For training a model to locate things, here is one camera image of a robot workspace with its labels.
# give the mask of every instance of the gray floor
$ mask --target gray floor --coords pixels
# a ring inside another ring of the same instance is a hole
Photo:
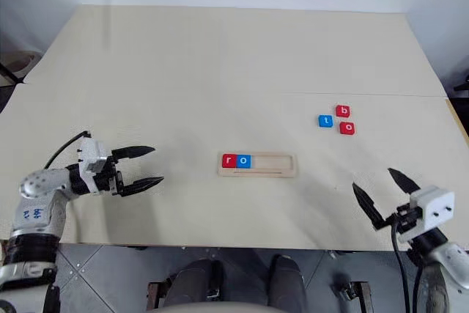
[[[0,86],[0,113],[7,106],[8,100],[13,94],[15,86]]]
[[[343,275],[353,281],[369,281],[375,312],[405,311],[392,252],[358,252],[334,258],[326,251],[179,247],[138,251],[121,246],[62,245],[56,280],[61,289],[61,312],[145,312],[149,282],[163,281],[189,262],[205,257],[224,264],[228,301],[264,304],[265,279],[276,254],[288,254],[299,264],[310,312],[360,312],[357,300],[340,301],[331,289],[334,278]],[[405,264],[412,288],[416,270],[407,257]]]

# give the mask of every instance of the white table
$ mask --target white table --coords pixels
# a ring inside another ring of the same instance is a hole
[[[72,202],[64,242],[390,249],[352,182],[387,216],[408,200],[393,167],[456,192],[442,230],[469,248],[468,144],[403,15],[82,6],[26,82],[0,114],[1,238],[19,180],[87,128],[110,149],[157,147],[119,166],[165,180]],[[317,126],[340,103],[354,136]],[[298,176],[220,177],[227,150],[294,153]]]

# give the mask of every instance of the floor tile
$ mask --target floor tile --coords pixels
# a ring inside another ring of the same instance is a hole
[[[63,243],[59,247],[59,251],[67,258],[68,262],[74,267],[79,269],[92,257],[93,254],[100,249],[101,245],[87,245],[87,244],[67,244]]]
[[[413,277],[416,270],[409,266],[407,276],[412,294]],[[402,281],[399,266],[393,252],[357,252],[339,255],[336,259],[325,255],[312,277],[306,292],[310,312],[353,313],[360,312],[360,304],[355,299],[344,302],[332,290],[341,277],[351,281],[368,281],[372,291],[375,312],[404,312]]]
[[[7,106],[8,100],[13,94],[15,86],[2,86],[0,87],[0,113],[4,107]]]
[[[61,313],[113,313],[92,288],[79,276],[74,276],[60,291]]]
[[[180,247],[149,247],[139,251],[103,246],[80,269],[80,274],[116,313],[144,312],[149,282],[163,281],[190,262],[211,257],[212,251]]]
[[[76,274],[76,271],[60,252],[57,253],[56,265],[57,276],[55,285],[61,289]]]
[[[221,248],[218,259],[224,265],[225,301],[267,302],[268,266],[252,248]]]

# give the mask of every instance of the black cable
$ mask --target black cable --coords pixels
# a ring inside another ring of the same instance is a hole
[[[409,300],[409,284],[407,283],[407,273],[405,271],[404,263],[402,263],[401,254],[399,253],[399,248],[397,247],[397,225],[399,221],[393,222],[391,227],[391,239],[393,241],[394,253],[399,263],[399,268],[401,270],[402,277],[402,289],[404,290],[404,300],[405,300],[405,313],[410,313],[410,300]]]
[[[420,285],[420,279],[422,277],[423,271],[424,271],[424,264],[421,263],[418,266],[416,280],[413,283],[413,297],[412,297],[412,312],[413,313],[417,313],[418,286]]]
[[[57,152],[55,152],[52,156],[51,156],[51,159],[49,159],[49,161],[47,162],[47,164],[44,166],[44,169],[48,169],[49,166],[51,166],[52,162],[55,160],[55,158],[57,158],[57,156],[62,153],[64,151],[65,148],[67,148],[68,146],[70,146],[74,141],[80,139],[81,137],[91,137],[91,135],[89,134],[88,131],[83,131],[81,133],[79,133],[78,135],[76,135],[75,137],[73,137],[71,140],[69,140],[66,144],[64,144],[63,146],[61,146]]]

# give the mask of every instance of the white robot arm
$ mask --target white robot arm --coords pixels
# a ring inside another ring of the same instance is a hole
[[[469,256],[456,243],[448,242],[437,228],[453,217],[454,193],[435,186],[418,187],[403,173],[389,169],[396,184],[410,195],[386,220],[369,195],[355,183],[353,191],[376,230],[392,226],[401,243],[408,242],[409,257],[419,267],[414,286],[413,311],[431,313],[465,312],[469,306]],[[394,250],[399,259],[396,240]],[[406,311],[410,311],[407,282],[403,280]]]
[[[82,133],[78,163],[64,169],[42,169],[20,184],[7,256],[0,268],[0,312],[59,312],[59,290],[53,286],[59,241],[65,226],[67,203],[81,195],[110,191],[130,196],[163,180],[148,177],[124,185],[116,164],[155,150],[137,146],[112,150]]]

